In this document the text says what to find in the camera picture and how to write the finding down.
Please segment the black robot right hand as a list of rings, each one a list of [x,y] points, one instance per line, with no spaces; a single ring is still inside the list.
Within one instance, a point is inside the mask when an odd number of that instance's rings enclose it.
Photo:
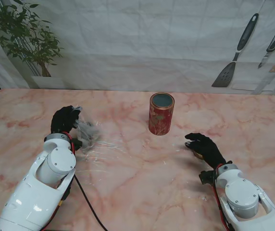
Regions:
[[[209,137],[200,133],[190,133],[185,138],[189,140],[185,143],[185,146],[191,151],[200,154],[203,160],[213,169],[216,169],[219,165],[226,164],[226,160],[217,145]]]

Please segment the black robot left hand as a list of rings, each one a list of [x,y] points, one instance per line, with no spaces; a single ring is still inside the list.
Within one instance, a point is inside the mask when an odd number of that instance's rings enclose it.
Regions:
[[[50,132],[51,133],[69,133],[73,128],[76,129],[77,120],[82,107],[65,106],[56,111],[52,117]]]

